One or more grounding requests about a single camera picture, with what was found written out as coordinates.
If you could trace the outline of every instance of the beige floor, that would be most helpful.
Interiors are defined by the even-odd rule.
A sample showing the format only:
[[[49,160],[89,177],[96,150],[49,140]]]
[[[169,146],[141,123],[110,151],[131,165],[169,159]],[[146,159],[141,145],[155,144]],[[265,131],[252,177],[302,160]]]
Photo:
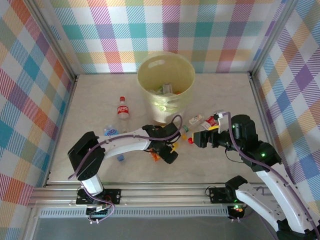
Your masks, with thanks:
[[[255,121],[259,139],[266,141],[247,74],[197,74],[194,84],[194,101],[188,107],[186,117],[220,109],[230,111],[232,115],[247,114]],[[49,183],[68,181],[73,169],[67,152],[88,131],[103,135],[103,127],[117,120],[116,108],[120,96],[126,97],[129,106],[131,131],[150,124],[135,74],[80,76],[55,151]],[[245,164],[227,160],[221,147],[202,149],[183,143],[177,152],[179,156],[173,164],[162,160],[154,162],[143,151],[128,152],[123,162],[118,162],[115,157],[105,159],[98,174],[103,182],[122,183],[224,183],[237,175],[251,183],[261,182]],[[240,159],[236,152],[228,155],[234,160]]]

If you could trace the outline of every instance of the metal frame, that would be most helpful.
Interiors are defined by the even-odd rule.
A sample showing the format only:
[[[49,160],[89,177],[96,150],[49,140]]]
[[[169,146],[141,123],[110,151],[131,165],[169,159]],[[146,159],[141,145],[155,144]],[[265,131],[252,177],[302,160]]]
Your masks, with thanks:
[[[56,54],[57,58],[59,59],[61,65],[63,66],[66,74],[70,79],[73,81],[76,80],[77,74],[73,71],[68,59],[65,56],[65,53],[62,51],[55,35],[53,34],[50,26],[48,25],[47,21],[43,17],[38,5],[33,0],[23,0],[27,8],[29,9],[30,13],[34,17],[36,23],[40,27],[43,35],[49,42],[52,50]]]
[[[61,133],[62,131],[64,130],[64,127],[65,127],[65,123],[66,123],[66,119],[67,119],[67,116],[68,116],[68,113],[69,113],[69,110],[70,110],[70,106],[71,106],[71,102],[74,98],[74,95],[75,95],[75,92],[76,92],[76,87],[77,87],[77,84],[78,84],[78,79],[79,79],[79,76],[76,77],[73,85],[72,85],[72,88],[71,88],[71,91],[70,91],[70,97],[69,97],[69,100],[66,104],[66,108],[65,108],[65,113],[63,115],[63,118],[62,118],[62,122],[61,122],[61,126],[58,130],[58,133],[57,133],[57,139],[54,143],[54,146],[53,146],[53,151],[52,151],[52,154],[50,156],[50,159],[49,159],[49,163],[48,163],[48,167],[45,171],[45,174],[44,174],[44,179],[43,179],[43,182],[42,182],[42,186],[45,187],[47,185],[47,181],[49,179],[49,174],[51,172],[51,167],[52,167],[52,164],[53,164],[53,161],[54,161],[54,156],[55,156],[55,153],[56,153],[56,150],[57,150],[57,145],[60,141],[60,138],[61,138]]]
[[[255,104],[256,104],[256,107],[258,109],[258,113],[259,113],[259,116],[260,116],[260,119],[261,119],[262,127],[263,127],[263,130],[265,132],[266,140],[275,149],[277,149],[277,145],[276,145],[275,140],[273,138],[273,135],[272,135],[272,132],[271,132],[271,127],[270,127],[268,119],[267,119],[266,111],[265,111],[265,109],[264,109],[264,107],[262,105],[261,96],[258,94],[255,81],[253,80],[253,77],[252,77],[251,73],[249,73],[249,72],[248,72],[248,79],[249,79],[250,87],[251,87],[252,94],[253,94],[253,97],[254,97],[254,101],[255,101]]]
[[[252,183],[256,190],[263,187],[264,196],[275,202],[264,184]],[[108,183],[108,189],[121,189],[120,204],[116,205],[113,217],[223,217],[228,216],[227,207],[234,203],[211,204],[205,194],[207,187],[222,188],[224,184],[212,183]],[[25,216],[26,225],[21,231],[21,240],[31,240],[39,218],[85,216],[85,206],[77,206],[79,183],[55,184],[34,189]]]
[[[256,77],[259,70],[265,63],[272,47],[274,46],[275,42],[277,41],[278,37],[280,36],[282,30],[285,27],[286,22],[288,21],[290,15],[294,11],[297,3],[299,0],[288,0],[288,2],[285,4],[282,13],[275,23],[273,30],[268,38],[268,40],[265,43],[264,48],[262,49],[258,59],[255,62],[255,65],[252,68],[251,74],[253,77]]]

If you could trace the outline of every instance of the trash bin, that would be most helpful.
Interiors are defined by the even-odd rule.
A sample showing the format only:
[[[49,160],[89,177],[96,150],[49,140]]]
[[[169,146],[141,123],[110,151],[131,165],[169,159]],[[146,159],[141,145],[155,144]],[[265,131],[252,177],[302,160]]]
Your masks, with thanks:
[[[180,114],[182,117],[187,105],[192,101],[192,85],[195,69],[183,56],[171,52],[157,52],[149,55],[140,65],[137,80],[141,86],[147,115],[160,124],[168,124]],[[163,84],[170,83],[173,96],[156,95]]]

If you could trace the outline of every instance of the plaid wallpaper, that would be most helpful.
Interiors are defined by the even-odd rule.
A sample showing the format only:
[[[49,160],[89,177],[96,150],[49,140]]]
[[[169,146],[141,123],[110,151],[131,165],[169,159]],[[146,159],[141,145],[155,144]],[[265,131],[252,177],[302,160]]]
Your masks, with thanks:
[[[71,86],[23,0],[0,0],[0,240],[18,238]]]
[[[255,80],[275,143],[320,214],[320,0],[300,0]]]
[[[247,72],[286,1],[38,0],[38,4],[73,65],[86,74],[136,72],[156,51],[181,54],[197,73],[208,73]]]

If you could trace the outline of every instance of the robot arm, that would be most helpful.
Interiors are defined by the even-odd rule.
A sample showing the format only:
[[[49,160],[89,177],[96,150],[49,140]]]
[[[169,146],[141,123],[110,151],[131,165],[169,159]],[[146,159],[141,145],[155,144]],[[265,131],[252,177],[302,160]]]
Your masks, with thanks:
[[[231,118],[230,113],[223,112],[215,118],[219,121],[219,129],[194,133],[194,143],[200,148],[211,143],[213,148],[222,146],[228,151],[239,152],[243,162],[266,184],[280,207],[256,192],[240,176],[226,183],[226,192],[231,198],[251,206],[269,222],[279,238],[313,239],[314,229],[320,228],[320,218],[302,200],[276,150],[269,143],[258,140],[254,121],[247,115]]]
[[[165,127],[145,125],[133,132],[116,136],[96,136],[90,131],[69,150],[68,157],[76,178],[95,196],[104,190],[98,176],[104,159],[134,150],[152,150],[166,163],[171,164],[178,157],[171,141],[179,137],[180,133],[174,123]]]

